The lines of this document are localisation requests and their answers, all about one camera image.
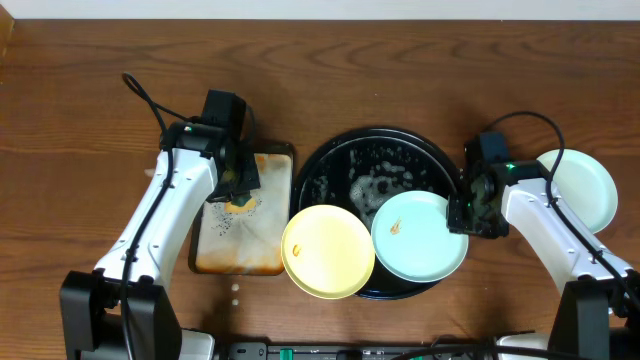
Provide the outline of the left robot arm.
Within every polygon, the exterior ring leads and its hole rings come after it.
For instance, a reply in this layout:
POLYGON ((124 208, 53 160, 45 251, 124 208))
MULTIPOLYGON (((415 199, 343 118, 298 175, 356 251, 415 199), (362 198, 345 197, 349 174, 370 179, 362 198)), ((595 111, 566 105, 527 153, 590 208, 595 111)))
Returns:
POLYGON ((203 111, 162 134, 155 173, 128 225, 90 273, 60 289, 69 359, 210 359, 212 335, 180 326, 168 292, 205 203, 245 200, 260 185, 243 135, 246 102, 211 90, 203 111))

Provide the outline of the green and yellow sponge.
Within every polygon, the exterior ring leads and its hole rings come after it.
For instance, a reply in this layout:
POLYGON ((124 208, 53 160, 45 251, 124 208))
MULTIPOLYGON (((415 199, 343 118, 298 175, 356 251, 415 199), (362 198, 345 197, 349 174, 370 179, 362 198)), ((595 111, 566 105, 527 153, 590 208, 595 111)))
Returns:
POLYGON ((230 214, 247 213, 257 206, 257 201, 251 195, 242 195, 233 198, 224 204, 224 211, 230 214))

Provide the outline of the mint plate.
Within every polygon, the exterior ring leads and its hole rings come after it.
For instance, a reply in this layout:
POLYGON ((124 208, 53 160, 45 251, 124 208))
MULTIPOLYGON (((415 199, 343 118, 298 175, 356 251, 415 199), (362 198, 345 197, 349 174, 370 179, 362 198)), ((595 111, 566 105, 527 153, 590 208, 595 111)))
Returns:
POLYGON ((593 157, 572 149, 563 152, 553 178, 562 204, 591 233, 605 229, 618 208, 618 192, 606 168, 593 157))
POLYGON ((448 201, 431 192, 408 191, 377 211, 371 235, 379 262, 414 283, 439 281, 464 261, 469 237, 447 228, 448 201))

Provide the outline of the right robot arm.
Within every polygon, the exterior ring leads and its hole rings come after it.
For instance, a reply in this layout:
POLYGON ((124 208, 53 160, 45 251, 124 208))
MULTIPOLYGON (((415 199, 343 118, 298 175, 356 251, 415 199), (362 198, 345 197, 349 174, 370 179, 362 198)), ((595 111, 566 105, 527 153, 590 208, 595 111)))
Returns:
POLYGON ((515 228, 551 275, 561 300, 550 334, 496 340, 495 359, 636 359, 639 274, 569 208, 540 162, 511 159, 498 132, 465 145, 461 187, 449 198, 452 233, 495 239, 515 228))

